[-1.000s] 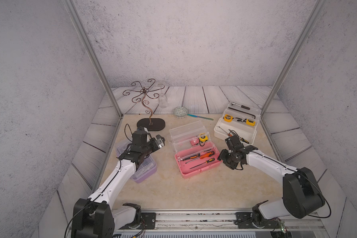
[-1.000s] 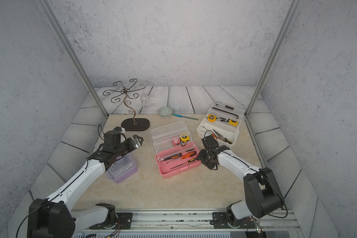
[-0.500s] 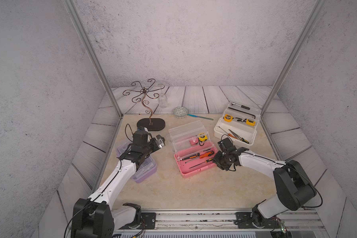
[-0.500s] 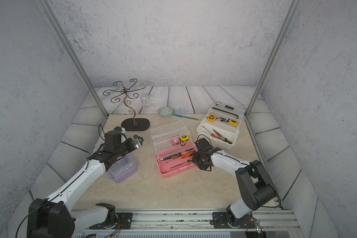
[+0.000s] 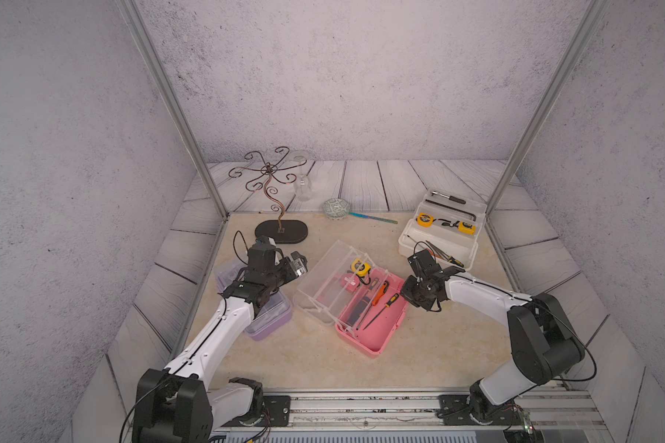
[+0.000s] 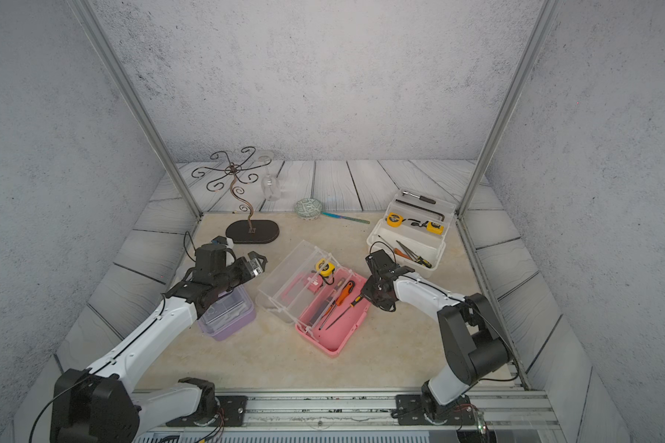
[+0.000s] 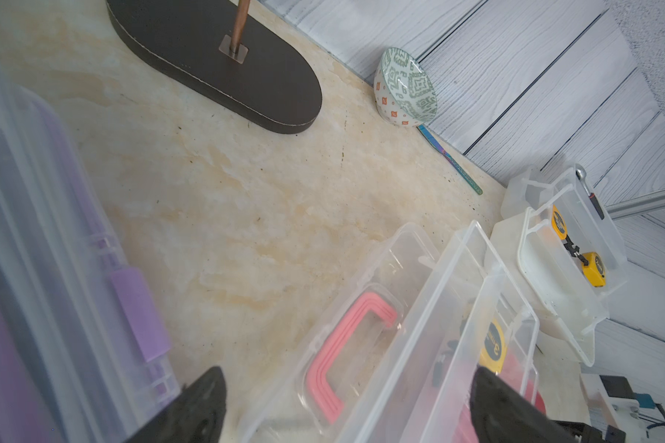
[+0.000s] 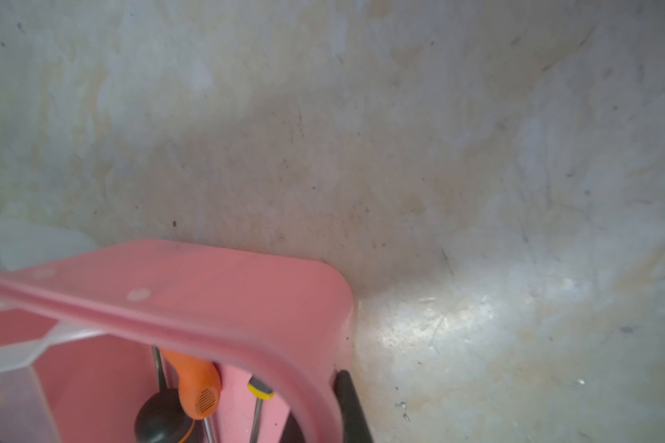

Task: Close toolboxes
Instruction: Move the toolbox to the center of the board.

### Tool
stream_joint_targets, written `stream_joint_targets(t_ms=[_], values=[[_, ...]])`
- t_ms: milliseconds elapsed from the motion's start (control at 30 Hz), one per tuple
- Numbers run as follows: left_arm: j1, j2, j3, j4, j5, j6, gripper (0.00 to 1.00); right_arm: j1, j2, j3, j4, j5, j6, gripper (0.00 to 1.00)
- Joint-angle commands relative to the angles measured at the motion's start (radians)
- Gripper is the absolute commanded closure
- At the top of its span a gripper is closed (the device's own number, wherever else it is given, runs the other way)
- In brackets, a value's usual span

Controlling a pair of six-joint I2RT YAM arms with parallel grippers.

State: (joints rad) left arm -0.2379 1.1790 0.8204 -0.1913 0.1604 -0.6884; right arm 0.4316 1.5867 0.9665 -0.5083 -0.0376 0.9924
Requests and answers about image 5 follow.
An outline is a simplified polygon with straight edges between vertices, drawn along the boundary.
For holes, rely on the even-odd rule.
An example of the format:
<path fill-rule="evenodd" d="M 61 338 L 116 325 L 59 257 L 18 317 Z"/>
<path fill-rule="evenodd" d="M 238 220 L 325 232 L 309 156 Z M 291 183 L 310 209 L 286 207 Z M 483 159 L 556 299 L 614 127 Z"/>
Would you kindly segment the pink toolbox with clear lid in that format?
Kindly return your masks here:
<path fill-rule="evenodd" d="M 360 286 L 354 293 L 349 293 L 340 286 L 339 281 L 345 274 L 354 274 L 351 264 L 356 258 L 369 263 L 371 271 L 365 278 L 358 277 Z M 379 304 L 371 308 L 357 332 L 356 328 L 349 330 L 347 317 L 355 304 L 361 297 L 374 297 L 385 280 L 388 280 L 390 285 Z M 293 302 L 297 308 L 321 324 L 334 328 L 341 339 L 362 354 L 376 358 L 386 349 L 395 332 L 401 327 L 406 317 L 408 301 L 400 296 L 367 330 L 363 328 L 393 295 L 400 293 L 404 282 L 404 279 L 391 271 L 377 266 L 368 254 L 337 240 L 302 277 Z"/>

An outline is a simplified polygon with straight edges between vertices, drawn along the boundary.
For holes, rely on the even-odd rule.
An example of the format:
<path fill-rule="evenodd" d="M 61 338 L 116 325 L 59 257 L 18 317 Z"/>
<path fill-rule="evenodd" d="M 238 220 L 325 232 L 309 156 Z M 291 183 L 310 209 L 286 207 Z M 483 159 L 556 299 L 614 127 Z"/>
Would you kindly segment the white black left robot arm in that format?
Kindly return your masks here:
<path fill-rule="evenodd" d="M 164 368 L 142 375 L 120 435 L 134 442 L 207 442 L 214 430 L 231 421 L 268 428 L 260 382 L 232 378 L 216 391 L 209 387 L 235 341 L 271 296 L 307 270 L 305 256 L 297 251 L 286 255 L 273 238 L 258 237 L 244 267 L 222 291 L 215 314 L 191 344 Z"/>

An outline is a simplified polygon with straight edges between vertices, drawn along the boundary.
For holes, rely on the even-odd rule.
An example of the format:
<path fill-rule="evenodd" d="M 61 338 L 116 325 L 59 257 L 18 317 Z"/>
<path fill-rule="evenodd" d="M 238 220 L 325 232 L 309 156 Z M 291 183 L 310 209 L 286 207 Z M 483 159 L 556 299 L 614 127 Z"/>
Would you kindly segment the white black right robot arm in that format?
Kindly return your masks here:
<path fill-rule="evenodd" d="M 553 295 L 512 293 L 459 267 L 443 269 L 428 250 L 407 261 L 413 274 L 401 295 L 410 305 L 438 312 L 442 302 L 452 301 L 507 328 L 512 358 L 469 389 L 469 415 L 476 423 L 491 424 L 516 397 L 556 380 L 592 356 Z"/>

